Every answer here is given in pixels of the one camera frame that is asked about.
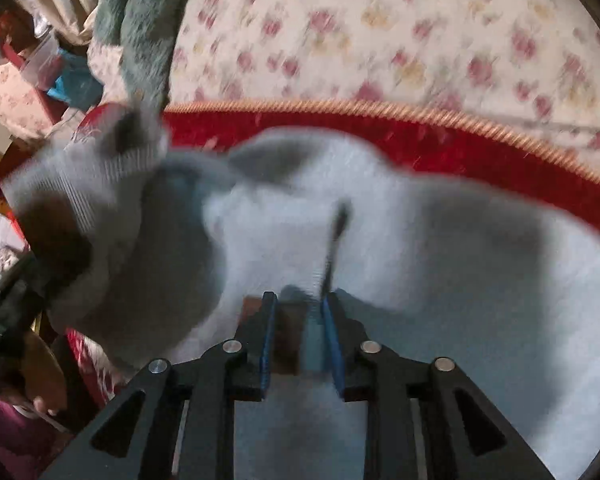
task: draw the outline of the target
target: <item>purple fabric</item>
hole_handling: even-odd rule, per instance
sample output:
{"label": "purple fabric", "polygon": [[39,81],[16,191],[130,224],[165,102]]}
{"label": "purple fabric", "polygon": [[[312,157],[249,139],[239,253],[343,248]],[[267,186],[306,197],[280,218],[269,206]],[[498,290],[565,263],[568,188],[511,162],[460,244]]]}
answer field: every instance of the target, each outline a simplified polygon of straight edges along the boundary
{"label": "purple fabric", "polygon": [[0,402],[0,461],[13,480],[38,477],[57,435],[44,420],[26,418],[13,406]]}

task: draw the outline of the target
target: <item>metal screw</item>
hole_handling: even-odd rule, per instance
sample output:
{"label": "metal screw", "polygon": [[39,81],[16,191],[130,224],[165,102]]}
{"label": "metal screw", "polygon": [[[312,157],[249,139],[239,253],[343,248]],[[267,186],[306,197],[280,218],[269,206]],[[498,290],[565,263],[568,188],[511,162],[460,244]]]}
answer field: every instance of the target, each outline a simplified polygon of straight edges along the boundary
{"label": "metal screw", "polygon": [[149,371],[152,374],[161,374],[167,369],[167,361],[164,359],[156,359],[149,363]]}
{"label": "metal screw", "polygon": [[448,357],[439,357],[436,359],[434,364],[436,365],[436,368],[441,372],[450,372],[456,367],[456,363]]}
{"label": "metal screw", "polygon": [[222,345],[222,350],[228,354],[235,354],[236,352],[242,350],[242,343],[240,343],[240,341],[236,341],[235,339],[229,339],[229,341],[225,341]]}
{"label": "metal screw", "polygon": [[365,341],[360,345],[360,349],[365,354],[377,354],[382,349],[382,345],[375,341]]}

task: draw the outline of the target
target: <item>clear plastic container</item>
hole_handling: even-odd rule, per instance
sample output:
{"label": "clear plastic container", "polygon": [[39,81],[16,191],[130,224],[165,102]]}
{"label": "clear plastic container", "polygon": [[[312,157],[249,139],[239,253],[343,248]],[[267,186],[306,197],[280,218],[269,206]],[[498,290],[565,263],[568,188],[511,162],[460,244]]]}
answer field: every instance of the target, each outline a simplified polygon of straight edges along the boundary
{"label": "clear plastic container", "polygon": [[49,90],[62,73],[64,60],[60,45],[51,30],[20,69],[22,78],[43,92]]}

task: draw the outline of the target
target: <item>floral bedsheet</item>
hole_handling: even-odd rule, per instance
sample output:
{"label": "floral bedsheet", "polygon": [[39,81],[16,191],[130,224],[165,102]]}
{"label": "floral bedsheet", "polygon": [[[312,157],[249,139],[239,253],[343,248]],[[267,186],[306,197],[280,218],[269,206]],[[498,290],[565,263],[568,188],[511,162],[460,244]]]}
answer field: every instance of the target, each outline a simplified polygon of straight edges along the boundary
{"label": "floral bedsheet", "polygon": [[[120,48],[92,43],[104,100]],[[519,123],[600,166],[600,31],[579,0],[189,0],[170,99],[353,98]]]}

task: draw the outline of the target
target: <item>triangular cutout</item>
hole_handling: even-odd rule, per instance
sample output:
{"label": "triangular cutout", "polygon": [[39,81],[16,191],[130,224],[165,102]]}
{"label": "triangular cutout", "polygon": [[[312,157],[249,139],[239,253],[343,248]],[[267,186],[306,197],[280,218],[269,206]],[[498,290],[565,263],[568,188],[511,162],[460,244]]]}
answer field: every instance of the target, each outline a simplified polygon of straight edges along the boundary
{"label": "triangular cutout", "polygon": [[124,458],[144,404],[144,392],[135,392],[91,439],[91,445],[111,456]]}
{"label": "triangular cutout", "polygon": [[504,447],[507,443],[504,435],[484,414],[474,398],[464,390],[456,390],[454,395],[472,453],[480,456]]}

